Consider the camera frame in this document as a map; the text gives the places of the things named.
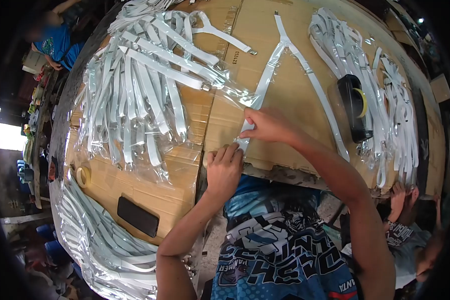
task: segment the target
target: table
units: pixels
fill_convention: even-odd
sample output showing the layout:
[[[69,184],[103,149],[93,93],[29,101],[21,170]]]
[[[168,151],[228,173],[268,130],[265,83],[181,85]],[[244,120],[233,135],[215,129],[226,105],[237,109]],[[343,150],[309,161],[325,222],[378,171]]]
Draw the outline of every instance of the table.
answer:
[[[50,78],[44,88],[42,101],[40,102],[40,108],[38,110],[38,122],[37,128],[35,130],[35,141],[33,143],[33,153],[32,153],[32,168],[33,168],[33,195],[35,196],[35,206],[38,209],[42,209],[42,201],[40,197],[40,162],[39,162],[39,154],[40,154],[40,145],[42,144],[42,137],[40,134],[43,131],[44,124],[50,120],[50,112],[48,104],[52,98],[52,91],[59,77],[59,72],[52,71],[50,74]]]

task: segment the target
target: blue container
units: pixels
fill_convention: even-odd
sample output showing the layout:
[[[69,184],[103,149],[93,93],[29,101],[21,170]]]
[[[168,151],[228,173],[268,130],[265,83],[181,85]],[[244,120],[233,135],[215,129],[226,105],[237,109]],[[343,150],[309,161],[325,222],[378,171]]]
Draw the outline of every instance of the blue container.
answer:
[[[45,250],[47,254],[52,258],[54,264],[61,266],[71,260],[69,254],[58,240],[53,240],[45,243]]]
[[[55,226],[53,224],[45,224],[37,227],[37,233],[39,236],[44,238],[47,241],[53,241],[55,238],[53,237],[53,231],[55,230]]]
[[[80,279],[84,279],[84,277],[82,276],[82,269],[80,268],[80,266],[74,262],[72,263],[73,269],[75,270],[75,273],[77,273],[78,277],[80,277]]]

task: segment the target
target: masking tape roll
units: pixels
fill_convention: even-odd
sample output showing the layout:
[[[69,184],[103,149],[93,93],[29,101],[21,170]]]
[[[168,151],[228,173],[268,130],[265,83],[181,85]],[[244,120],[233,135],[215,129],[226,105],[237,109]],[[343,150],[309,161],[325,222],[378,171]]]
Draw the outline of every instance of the masking tape roll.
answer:
[[[365,96],[365,93],[361,89],[354,87],[353,90],[356,91],[361,96],[362,101],[363,101],[362,112],[360,113],[360,115],[358,117],[356,117],[357,119],[360,119],[360,118],[365,117],[365,113],[367,112],[367,108],[368,108],[367,97]]]
[[[82,178],[82,172],[85,176],[85,182]],[[86,188],[91,180],[92,180],[92,177],[90,175],[90,170],[84,166],[79,167],[77,170],[77,183],[80,186],[80,188]]]

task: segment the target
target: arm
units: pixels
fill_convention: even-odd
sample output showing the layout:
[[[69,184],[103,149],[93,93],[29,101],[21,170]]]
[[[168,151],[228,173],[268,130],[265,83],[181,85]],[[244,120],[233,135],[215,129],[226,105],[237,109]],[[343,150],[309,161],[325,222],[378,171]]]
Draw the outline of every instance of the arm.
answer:
[[[395,223],[398,220],[398,218],[400,217],[400,215],[402,214],[402,210],[403,210],[404,203],[405,203],[405,196],[406,196],[406,191],[405,191],[405,187],[403,186],[403,184],[400,182],[395,183],[392,186],[391,191],[390,191],[391,211],[387,217],[387,219],[391,223]],[[390,229],[390,225],[387,222],[383,223],[383,227],[385,229],[385,232],[387,232]]]
[[[207,156],[208,187],[202,198],[163,239],[157,252],[158,300],[197,299],[181,256],[188,253],[207,222],[230,199],[240,181],[243,153],[238,144]]]
[[[435,221],[435,231],[442,230],[442,213],[441,213],[441,201],[442,198],[439,195],[433,196],[433,201],[435,201],[435,207],[437,208],[437,219]]]
[[[384,237],[384,226],[369,189],[360,174],[337,153],[330,151],[276,109],[245,108],[245,117],[255,129],[240,138],[283,142],[305,157],[325,180],[330,190],[350,209],[350,235],[354,260],[366,299],[392,299],[395,292],[394,261]]]
[[[415,207],[415,203],[419,198],[419,188],[415,187],[412,190],[412,196],[405,200],[405,204],[403,205],[402,213],[398,218],[398,222],[405,226],[410,226],[415,222],[415,218],[417,217],[417,208]]]
[[[47,54],[45,54],[45,59],[55,70],[60,71],[63,68],[60,63],[55,62],[53,58],[48,56]]]
[[[33,52],[41,53],[40,51],[38,51],[38,49],[37,49],[37,47],[35,46],[34,43],[31,44],[31,50],[32,50]]]
[[[63,3],[60,3],[57,6],[55,6],[55,8],[52,9],[52,11],[55,14],[60,15],[61,13],[63,13],[67,9],[69,9],[73,4],[79,3],[80,1],[81,0],[67,0],[67,1],[65,1]]]

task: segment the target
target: black phone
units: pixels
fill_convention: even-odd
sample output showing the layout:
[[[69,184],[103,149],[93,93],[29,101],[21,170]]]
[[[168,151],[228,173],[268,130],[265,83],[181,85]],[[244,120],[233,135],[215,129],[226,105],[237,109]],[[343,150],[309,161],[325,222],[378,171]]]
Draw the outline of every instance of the black phone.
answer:
[[[157,235],[159,219],[125,197],[118,199],[116,213],[139,231],[154,238]]]

